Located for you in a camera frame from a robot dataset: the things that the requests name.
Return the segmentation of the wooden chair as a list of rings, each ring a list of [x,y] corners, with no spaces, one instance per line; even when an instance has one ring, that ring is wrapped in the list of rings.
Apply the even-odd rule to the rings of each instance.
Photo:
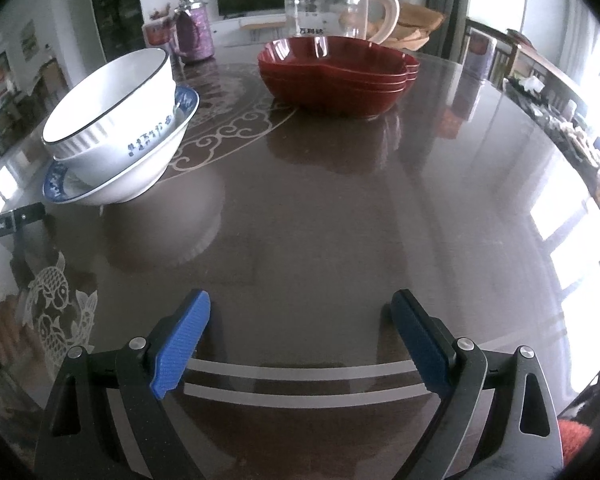
[[[501,90],[503,81],[513,71],[521,46],[533,48],[531,41],[521,32],[510,28],[501,32],[466,18],[460,62],[475,76]]]

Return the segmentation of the purple thermos jar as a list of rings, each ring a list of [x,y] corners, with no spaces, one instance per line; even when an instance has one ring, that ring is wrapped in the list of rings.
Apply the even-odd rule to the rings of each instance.
[[[178,0],[173,15],[174,51],[184,64],[204,62],[214,55],[207,3]]]

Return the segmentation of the blue white patterned plate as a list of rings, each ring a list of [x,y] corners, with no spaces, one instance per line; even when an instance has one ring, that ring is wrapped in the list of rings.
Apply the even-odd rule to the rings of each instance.
[[[89,185],[61,162],[52,162],[42,184],[42,195],[51,204],[105,206],[134,200],[148,191],[166,172],[180,146],[189,121],[200,103],[199,94],[186,84],[175,90],[175,118],[155,148],[99,185]]]

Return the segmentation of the white bowl blue text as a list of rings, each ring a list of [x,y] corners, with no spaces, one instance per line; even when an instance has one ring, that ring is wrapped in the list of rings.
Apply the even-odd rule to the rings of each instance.
[[[82,182],[97,186],[138,162],[174,133],[186,117],[185,110],[177,106],[166,122],[160,122],[145,132],[135,133],[127,139],[112,139],[83,154],[65,158],[55,156],[54,161],[63,164]]]

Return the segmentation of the white tv cabinet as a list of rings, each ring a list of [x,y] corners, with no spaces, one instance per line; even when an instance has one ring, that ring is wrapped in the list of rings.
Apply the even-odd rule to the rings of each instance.
[[[215,47],[229,48],[266,44],[286,36],[285,14],[262,14],[227,18],[211,23]]]

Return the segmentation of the red flower plate gold text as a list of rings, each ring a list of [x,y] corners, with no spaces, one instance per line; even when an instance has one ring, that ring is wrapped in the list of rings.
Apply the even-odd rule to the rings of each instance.
[[[276,75],[321,75],[397,84],[414,77],[413,55],[374,42],[338,37],[294,37],[270,41],[258,54],[261,70]]]

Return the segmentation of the white ribbed bowl black rim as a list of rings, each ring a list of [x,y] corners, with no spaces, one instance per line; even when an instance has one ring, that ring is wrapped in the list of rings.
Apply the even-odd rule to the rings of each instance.
[[[170,56],[137,50],[99,67],[67,93],[48,116],[42,141],[56,159],[93,148],[124,148],[156,133],[174,115],[176,83]]]

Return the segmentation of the cluttered side counter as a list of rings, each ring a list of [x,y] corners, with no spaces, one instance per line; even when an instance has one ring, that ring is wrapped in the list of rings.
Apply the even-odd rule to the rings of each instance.
[[[600,152],[588,142],[580,126],[573,125],[573,122],[563,118],[541,98],[524,90],[516,78],[503,80],[503,92],[546,134],[585,182],[593,185],[598,181]]]

